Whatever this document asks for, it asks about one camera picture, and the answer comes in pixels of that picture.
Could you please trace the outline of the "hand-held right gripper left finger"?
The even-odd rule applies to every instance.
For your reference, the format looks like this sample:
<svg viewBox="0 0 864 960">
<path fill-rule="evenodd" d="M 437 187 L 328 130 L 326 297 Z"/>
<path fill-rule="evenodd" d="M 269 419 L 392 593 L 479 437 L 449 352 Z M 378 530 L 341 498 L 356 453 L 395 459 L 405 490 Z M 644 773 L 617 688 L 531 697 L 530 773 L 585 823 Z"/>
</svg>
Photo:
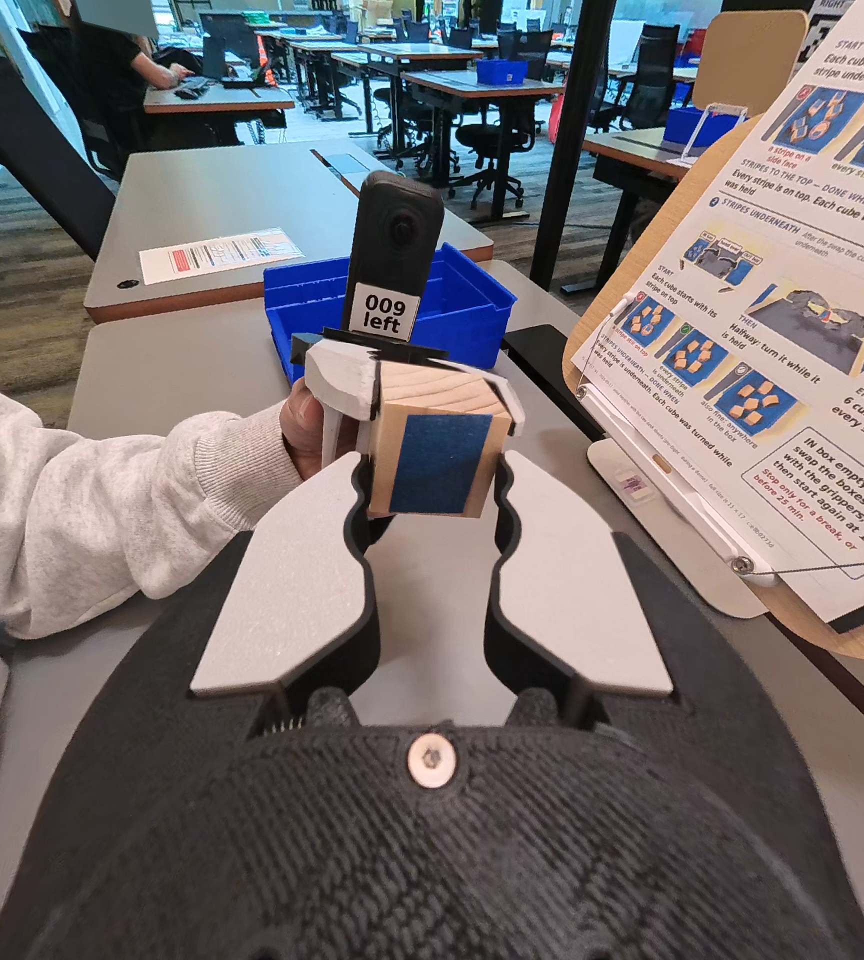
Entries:
<svg viewBox="0 0 864 960">
<path fill-rule="evenodd" d="M 190 692 L 266 692 L 288 711 L 332 687 L 352 694 L 375 672 L 380 632 L 368 457 L 348 453 L 256 525 L 205 645 Z"/>
</svg>

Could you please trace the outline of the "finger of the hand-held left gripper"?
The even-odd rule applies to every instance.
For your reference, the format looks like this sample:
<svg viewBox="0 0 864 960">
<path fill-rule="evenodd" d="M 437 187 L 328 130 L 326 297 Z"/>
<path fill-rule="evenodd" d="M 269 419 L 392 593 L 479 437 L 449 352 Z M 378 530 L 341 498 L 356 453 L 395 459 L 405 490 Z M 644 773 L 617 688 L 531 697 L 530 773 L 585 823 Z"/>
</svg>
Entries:
<svg viewBox="0 0 864 960">
<path fill-rule="evenodd" d="M 305 354 L 305 385 L 322 407 L 321 467 L 336 458 L 342 416 L 358 422 L 355 450 L 367 453 L 378 403 L 378 354 L 358 344 L 313 344 Z"/>
<path fill-rule="evenodd" d="M 505 377 L 490 370 L 456 362 L 447 362 L 447 367 L 461 373 L 477 376 L 489 383 L 510 414 L 512 426 L 509 427 L 508 435 L 510 437 L 522 435 L 525 424 L 524 409 L 518 395 Z"/>
</svg>

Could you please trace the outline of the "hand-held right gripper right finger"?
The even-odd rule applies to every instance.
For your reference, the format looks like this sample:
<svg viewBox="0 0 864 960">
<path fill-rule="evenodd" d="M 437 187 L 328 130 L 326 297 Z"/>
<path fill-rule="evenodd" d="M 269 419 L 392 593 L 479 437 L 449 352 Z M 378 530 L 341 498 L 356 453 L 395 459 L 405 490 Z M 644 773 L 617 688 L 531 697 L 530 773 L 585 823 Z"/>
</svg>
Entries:
<svg viewBox="0 0 864 960">
<path fill-rule="evenodd" d="M 596 693 L 666 698 L 673 692 L 611 527 L 594 508 L 521 453 L 495 474 L 500 556 L 485 624 L 486 663 L 513 693 L 550 691 L 568 724 Z"/>
</svg>

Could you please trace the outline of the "black pole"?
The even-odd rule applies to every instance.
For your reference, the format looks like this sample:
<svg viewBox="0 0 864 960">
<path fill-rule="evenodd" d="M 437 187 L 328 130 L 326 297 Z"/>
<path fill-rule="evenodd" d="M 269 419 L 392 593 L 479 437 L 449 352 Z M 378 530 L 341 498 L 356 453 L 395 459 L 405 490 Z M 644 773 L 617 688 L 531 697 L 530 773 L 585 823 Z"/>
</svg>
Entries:
<svg viewBox="0 0 864 960">
<path fill-rule="evenodd" d="M 582 2 L 530 270 L 530 280 L 544 290 L 553 280 L 594 90 L 607 64 L 615 7 L 615 1 Z"/>
</svg>

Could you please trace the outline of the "person's left forearm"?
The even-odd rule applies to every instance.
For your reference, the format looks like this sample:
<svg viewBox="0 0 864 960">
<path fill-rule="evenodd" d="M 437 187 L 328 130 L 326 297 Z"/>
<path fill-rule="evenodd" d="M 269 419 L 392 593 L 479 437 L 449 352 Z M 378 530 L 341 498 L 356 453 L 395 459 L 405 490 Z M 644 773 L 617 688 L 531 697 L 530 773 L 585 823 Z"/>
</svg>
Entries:
<svg viewBox="0 0 864 960">
<path fill-rule="evenodd" d="M 0 621 L 41 638 L 191 582 L 302 482 L 288 413 L 281 402 L 94 440 L 0 394 Z"/>
</svg>

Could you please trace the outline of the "person's left hand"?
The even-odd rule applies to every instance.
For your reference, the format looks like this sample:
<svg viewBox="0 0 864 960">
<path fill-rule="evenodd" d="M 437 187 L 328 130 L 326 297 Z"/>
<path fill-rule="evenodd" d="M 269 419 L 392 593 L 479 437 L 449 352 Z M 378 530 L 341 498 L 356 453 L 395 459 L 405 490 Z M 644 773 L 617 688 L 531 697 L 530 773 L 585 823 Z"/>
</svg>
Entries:
<svg viewBox="0 0 864 960">
<path fill-rule="evenodd" d="M 303 481 L 322 468 L 324 415 L 305 378 L 299 378 L 280 409 L 279 422 L 283 445 Z"/>
</svg>

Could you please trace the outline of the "laminated instruction sheet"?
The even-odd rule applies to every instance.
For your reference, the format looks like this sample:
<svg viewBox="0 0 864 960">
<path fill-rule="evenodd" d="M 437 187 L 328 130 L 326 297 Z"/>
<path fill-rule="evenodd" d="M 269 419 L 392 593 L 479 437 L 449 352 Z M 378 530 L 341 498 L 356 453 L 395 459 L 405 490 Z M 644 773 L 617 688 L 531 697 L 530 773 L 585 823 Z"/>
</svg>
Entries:
<svg viewBox="0 0 864 960">
<path fill-rule="evenodd" d="M 139 252 L 142 281 L 146 285 L 198 278 L 245 267 L 266 267 L 304 257 L 304 252 L 278 227 Z"/>
</svg>

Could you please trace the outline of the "grey desk brown edge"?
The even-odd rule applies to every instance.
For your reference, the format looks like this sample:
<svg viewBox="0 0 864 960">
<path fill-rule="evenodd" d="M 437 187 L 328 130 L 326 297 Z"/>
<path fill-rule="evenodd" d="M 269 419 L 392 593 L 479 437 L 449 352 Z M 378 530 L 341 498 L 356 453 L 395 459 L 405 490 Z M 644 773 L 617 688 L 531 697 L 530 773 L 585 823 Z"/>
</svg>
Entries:
<svg viewBox="0 0 864 960">
<path fill-rule="evenodd" d="M 431 185 L 437 188 L 452 189 L 453 186 L 462 186 L 466 182 L 465 179 L 450 179 L 452 117 L 461 113 L 462 105 L 467 101 L 498 103 L 498 156 L 492 170 L 492 201 L 489 214 L 472 223 L 480 226 L 487 222 L 528 217 L 528 213 L 522 210 L 522 201 L 519 199 L 515 202 L 516 211 L 504 210 L 510 157 L 517 138 L 516 130 L 533 134 L 535 103 L 564 93 L 566 86 L 562 82 L 546 82 L 533 78 L 525 78 L 518 85 L 480 83 L 470 70 L 410 72 L 405 73 L 403 79 L 413 86 L 415 98 L 433 109 Z"/>
<path fill-rule="evenodd" d="M 279 87 L 225 88 L 221 84 L 206 87 L 200 97 L 188 100 L 179 90 L 147 90 L 143 102 L 146 114 L 193 118 L 204 121 L 215 132 L 221 146 L 238 146 L 235 125 L 265 114 L 282 114 L 296 106 L 293 97 Z"/>
<path fill-rule="evenodd" d="M 282 229 L 302 257 L 350 254 L 357 188 L 385 165 L 350 139 L 133 154 L 84 308 L 95 323 L 254 299 L 265 266 L 147 284 L 142 251 Z"/>
</svg>

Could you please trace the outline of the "black flat panel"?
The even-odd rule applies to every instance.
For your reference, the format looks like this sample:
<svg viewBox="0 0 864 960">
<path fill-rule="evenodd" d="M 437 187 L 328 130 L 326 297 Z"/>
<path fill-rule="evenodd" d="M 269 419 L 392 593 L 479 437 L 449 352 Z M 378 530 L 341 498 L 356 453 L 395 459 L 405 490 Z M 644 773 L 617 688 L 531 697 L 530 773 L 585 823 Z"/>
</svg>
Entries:
<svg viewBox="0 0 864 960">
<path fill-rule="evenodd" d="M 543 323 L 506 331 L 502 347 L 511 361 L 586 437 L 598 442 L 606 433 L 584 409 L 563 377 L 562 359 L 567 342 L 566 334 Z"/>
</svg>

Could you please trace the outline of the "blue-striped wooden cube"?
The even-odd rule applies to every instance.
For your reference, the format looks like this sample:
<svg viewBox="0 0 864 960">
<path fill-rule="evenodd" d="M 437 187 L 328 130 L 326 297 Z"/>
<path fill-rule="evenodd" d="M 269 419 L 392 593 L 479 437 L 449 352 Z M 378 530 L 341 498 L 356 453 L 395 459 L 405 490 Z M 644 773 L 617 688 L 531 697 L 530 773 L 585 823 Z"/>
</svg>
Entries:
<svg viewBox="0 0 864 960">
<path fill-rule="evenodd" d="M 511 416 L 490 383 L 448 364 L 381 361 L 368 511 L 478 518 Z"/>
</svg>

